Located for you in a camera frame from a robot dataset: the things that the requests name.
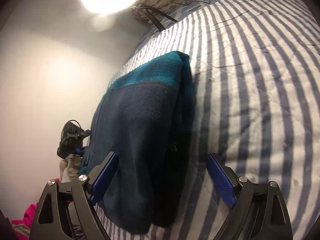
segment black cable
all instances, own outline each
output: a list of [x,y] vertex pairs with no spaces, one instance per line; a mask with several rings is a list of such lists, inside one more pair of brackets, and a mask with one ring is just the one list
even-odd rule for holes
[[[79,124],[79,122],[77,120],[69,120],[68,122],[76,122],[79,125],[79,127],[81,128],[81,125]],[[64,130],[64,128],[65,128],[65,126],[67,125],[68,122],[66,122],[64,124],[63,128],[62,128],[61,135],[60,135],[60,140],[62,140],[63,130]]]
[[[174,4],[178,4],[178,5],[183,5],[183,6],[188,6],[194,2],[201,2],[201,3],[205,3],[205,4],[211,4],[211,0],[209,0],[209,2],[205,2],[205,1],[192,1],[190,3],[187,4],[183,4],[183,3],[177,3],[177,2],[169,2],[169,3],[174,3]],[[152,6],[148,6],[148,7],[129,7],[131,9],[149,9],[149,8],[153,8]]]

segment blue and white striped sheet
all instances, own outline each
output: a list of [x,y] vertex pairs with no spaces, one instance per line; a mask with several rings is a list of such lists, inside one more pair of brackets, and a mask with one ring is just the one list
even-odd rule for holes
[[301,0],[221,0],[161,32],[112,78],[167,52],[190,55],[196,85],[191,160],[171,228],[130,235],[97,213],[112,240],[207,240],[228,208],[205,169],[218,153],[239,176],[277,181],[294,239],[320,213],[320,27]]

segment dark blue fleece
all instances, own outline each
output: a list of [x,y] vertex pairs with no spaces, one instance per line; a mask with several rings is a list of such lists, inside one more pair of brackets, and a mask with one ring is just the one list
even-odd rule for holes
[[193,117],[189,56],[173,51],[116,80],[92,120],[87,173],[110,151],[118,170],[99,203],[111,221],[132,234],[151,223],[170,226],[188,163]]

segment pink clothing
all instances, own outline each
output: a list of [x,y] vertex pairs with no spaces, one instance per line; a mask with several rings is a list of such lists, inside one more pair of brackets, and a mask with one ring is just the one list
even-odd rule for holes
[[34,218],[34,216],[35,216],[37,206],[38,206],[38,203],[35,204],[35,205],[34,205],[34,204],[30,205],[30,206],[27,208],[27,210],[25,211],[25,213],[24,213],[23,220],[12,220],[12,223],[13,223],[14,225],[24,224],[24,225],[26,225],[28,228],[31,228],[31,226],[32,226],[32,221],[33,221],[33,218]]
[[28,237],[25,237],[25,236],[23,236],[23,235],[21,235],[21,234],[19,234],[17,232],[15,232],[15,235],[19,240],[29,240]]

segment white wall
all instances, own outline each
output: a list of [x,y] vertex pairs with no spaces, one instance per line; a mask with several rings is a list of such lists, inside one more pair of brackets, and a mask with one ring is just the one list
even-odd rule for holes
[[90,128],[108,81],[146,31],[126,10],[103,32],[79,0],[22,0],[0,32],[0,208],[22,219],[49,179],[64,123]]

